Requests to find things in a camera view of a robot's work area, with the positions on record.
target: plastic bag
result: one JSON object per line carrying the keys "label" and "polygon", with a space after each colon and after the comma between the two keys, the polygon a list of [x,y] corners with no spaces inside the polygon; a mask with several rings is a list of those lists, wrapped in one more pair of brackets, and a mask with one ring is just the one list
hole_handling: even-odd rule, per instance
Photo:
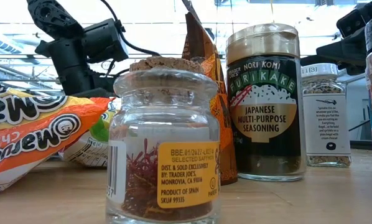
{"label": "plastic bag", "polygon": [[109,124],[116,110],[108,110],[99,121],[71,145],[59,151],[68,162],[88,167],[106,167],[108,155]]}
{"label": "plastic bag", "polygon": [[108,102],[30,96],[0,85],[0,191],[85,133]]}

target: cork lid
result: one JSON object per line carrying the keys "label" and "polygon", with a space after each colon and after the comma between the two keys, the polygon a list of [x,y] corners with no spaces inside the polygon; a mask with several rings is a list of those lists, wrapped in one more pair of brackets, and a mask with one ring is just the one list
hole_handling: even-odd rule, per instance
{"label": "cork lid", "polygon": [[145,88],[179,88],[201,91],[209,98],[214,97],[218,91],[218,85],[205,75],[170,68],[129,72],[118,77],[114,83],[114,92],[118,96]]}
{"label": "cork lid", "polygon": [[298,32],[285,24],[260,24],[242,29],[226,41],[226,64],[254,55],[300,57]]}
{"label": "cork lid", "polygon": [[314,76],[338,76],[338,67],[333,63],[317,63],[313,65],[304,66],[301,68],[302,78]]}
{"label": "cork lid", "polygon": [[133,72],[138,70],[149,70],[152,68],[173,68],[204,74],[204,69],[199,63],[191,62],[183,58],[161,56],[148,57],[133,63],[129,66],[129,71]]}

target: ceiling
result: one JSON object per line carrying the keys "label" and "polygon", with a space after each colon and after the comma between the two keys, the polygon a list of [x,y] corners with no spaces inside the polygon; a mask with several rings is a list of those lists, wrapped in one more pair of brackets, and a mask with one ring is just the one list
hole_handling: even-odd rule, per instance
{"label": "ceiling", "polygon": [[[297,28],[300,35],[302,55],[313,55],[317,47],[339,41],[336,21],[349,13],[356,5],[353,1],[334,1],[336,6],[315,6],[311,0],[274,0],[273,16],[269,0],[251,4],[246,0],[192,1],[193,6],[205,28],[211,28],[220,54],[225,53],[226,39],[240,29],[267,22],[285,23]],[[110,18],[112,15],[99,0],[58,0],[60,4],[82,26]],[[181,0],[108,0],[126,28],[125,36],[132,44],[154,50],[168,57],[180,57],[183,51],[187,10]],[[27,10],[26,0],[0,0],[0,41],[7,43],[8,49],[0,49],[0,64],[19,72],[17,78],[53,80],[56,71],[49,58],[35,60],[26,56],[34,55],[41,40],[52,38],[39,30],[33,23]],[[129,67],[129,64],[145,58],[147,55],[128,48],[130,59],[116,63],[113,73]],[[105,72],[109,62],[91,65],[97,72]],[[0,68],[0,77],[13,76]],[[32,88],[61,89],[54,82],[30,83]]]}

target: table surface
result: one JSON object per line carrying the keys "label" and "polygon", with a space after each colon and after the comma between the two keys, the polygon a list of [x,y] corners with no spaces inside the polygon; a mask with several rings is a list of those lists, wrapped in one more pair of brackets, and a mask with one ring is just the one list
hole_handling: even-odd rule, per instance
{"label": "table surface", "polygon": [[[45,162],[0,193],[0,224],[104,224],[106,171]],[[372,224],[372,153],[347,168],[308,167],[290,183],[239,179],[221,188],[221,223]]]}

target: cable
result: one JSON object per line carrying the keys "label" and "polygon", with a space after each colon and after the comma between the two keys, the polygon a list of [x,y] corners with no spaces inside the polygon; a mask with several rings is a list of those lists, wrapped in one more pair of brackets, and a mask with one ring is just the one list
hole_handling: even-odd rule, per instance
{"label": "cable", "polygon": [[367,124],[367,123],[369,123],[369,122],[370,122],[370,119],[368,119],[367,121],[363,121],[361,124],[359,124],[359,125],[357,125],[357,126],[351,128],[351,129],[349,129],[348,131],[353,131],[353,130],[355,130],[356,128],[359,128],[360,126],[363,126],[363,125],[365,125],[365,124]]}
{"label": "cable", "polygon": [[[114,12],[113,8],[107,3],[106,0],[100,0],[104,5],[106,5],[106,7],[110,10],[110,12],[112,13],[113,17],[114,17],[114,20],[115,21],[119,21],[118,18],[117,18],[117,15],[116,13]],[[131,44],[128,42],[128,40],[125,39],[125,36],[123,34],[122,31],[119,31],[119,36],[123,39],[124,43],[126,45],[128,45],[130,48],[134,49],[134,50],[137,50],[139,52],[142,52],[142,53],[145,53],[145,54],[150,54],[150,55],[153,55],[153,56],[160,56],[160,54],[158,54],[157,52],[154,52],[154,51],[151,51],[151,50],[146,50],[146,49],[142,49],[140,47],[136,47],[135,45]]]}
{"label": "cable", "polygon": [[113,75],[113,76],[114,76],[114,77],[118,77],[118,76],[120,76],[122,73],[125,73],[125,72],[129,72],[129,68],[124,69],[124,70],[120,71],[119,73],[117,73],[116,75]]}
{"label": "cable", "polygon": [[110,10],[110,12],[112,13],[113,17],[114,17],[114,20],[117,21],[118,18],[117,18],[117,15],[116,13],[114,12],[113,8],[109,5],[108,2],[106,2],[106,0],[100,0],[101,2],[103,2],[104,5],[106,5],[106,7]]}
{"label": "cable", "polygon": [[109,68],[107,69],[107,72],[106,72],[106,76],[105,76],[105,78],[106,78],[106,77],[110,74],[110,72],[112,71],[115,62],[116,62],[116,61],[114,61],[114,60],[111,61],[110,65],[109,65]]}
{"label": "cable", "polygon": [[119,32],[119,36],[123,39],[123,41],[124,41],[124,43],[126,45],[128,45],[130,48],[132,48],[134,50],[137,50],[137,51],[142,52],[142,53],[145,53],[145,54],[151,54],[153,56],[161,56],[157,52],[154,52],[154,51],[151,51],[151,50],[142,49],[140,47],[136,47],[135,45],[129,43],[128,40],[125,39],[125,36],[124,36],[124,34],[121,31]]}

